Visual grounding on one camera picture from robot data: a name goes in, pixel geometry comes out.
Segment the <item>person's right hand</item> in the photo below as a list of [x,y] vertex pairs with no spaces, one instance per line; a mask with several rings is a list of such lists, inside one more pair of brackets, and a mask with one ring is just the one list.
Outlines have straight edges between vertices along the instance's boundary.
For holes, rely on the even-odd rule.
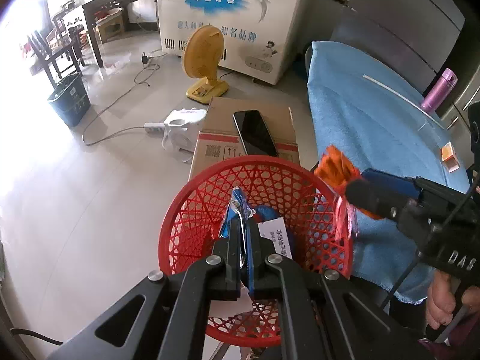
[[[451,284],[452,278],[447,273],[441,271],[433,273],[425,307],[426,322],[433,330],[446,326],[452,321],[456,299],[452,293]],[[468,314],[479,312],[479,301],[479,288],[475,286],[468,288],[461,299],[462,304],[468,308]]]

